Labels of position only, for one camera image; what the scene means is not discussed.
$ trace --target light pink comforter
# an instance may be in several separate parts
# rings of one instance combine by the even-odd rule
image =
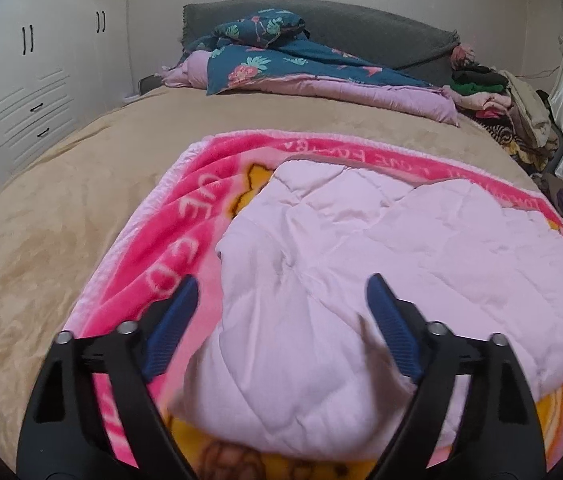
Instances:
[[[377,272],[458,335],[506,334],[535,400],[563,384],[563,237],[469,180],[412,186],[290,160],[216,251],[222,321],[191,359],[175,415],[227,442],[379,458],[415,387],[367,307]],[[452,444],[467,390],[458,378],[440,446]]]
[[[207,65],[210,55],[210,52],[196,50],[179,67],[162,73],[164,84],[175,88],[205,89],[208,86]],[[239,88],[272,94],[325,97],[459,125],[454,102],[437,88],[372,86],[310,74],[264,77],[245,82]]]

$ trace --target pile of clothes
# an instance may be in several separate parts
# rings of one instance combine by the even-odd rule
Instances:
[[[444,95],[490,133],[563,218],[563,181],[554,175],[555,164],[549,164],[553,157],[561,158],[557,152],[562,153],[563,136],[557,133],[547,99],[512,73],[477,63],[466,44],[455,48],[450,62],[452,82],[443,88]]]

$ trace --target blue gripper pad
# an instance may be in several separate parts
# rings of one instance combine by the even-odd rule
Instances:
[[[380,274],[368,280],[366,298],[400,373],[418,383],[423,376],[418,340],[401,316],[395,304],[397,298]]]
[[[197,280],[186,277],[180,283],[164,316],[146,339],[142,375],[146,383],[163,374],[188,327],[199,299]]]

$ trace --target gray headboard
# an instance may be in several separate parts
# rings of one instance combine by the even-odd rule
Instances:
[[[292,10],[306,20],[310,39],[374,63],[403,70],[436,85],[450,81],[450,54],[456,32],[383,10],[319,0],[227,0],[184,7],[182,45],[197,40],[223,22],[259,9]]]

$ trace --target cartoon character print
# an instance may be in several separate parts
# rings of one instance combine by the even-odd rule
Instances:
[[[273,176],[274,170],[270,170],[263,164],[253,164],[246,171],[246,191],[237,197],[229,209],[231,218],[250,204],[250,201],[259,193]]]
[[[202,452],[199,480],[266,480],[262,454],[249,447],[215,440]]]

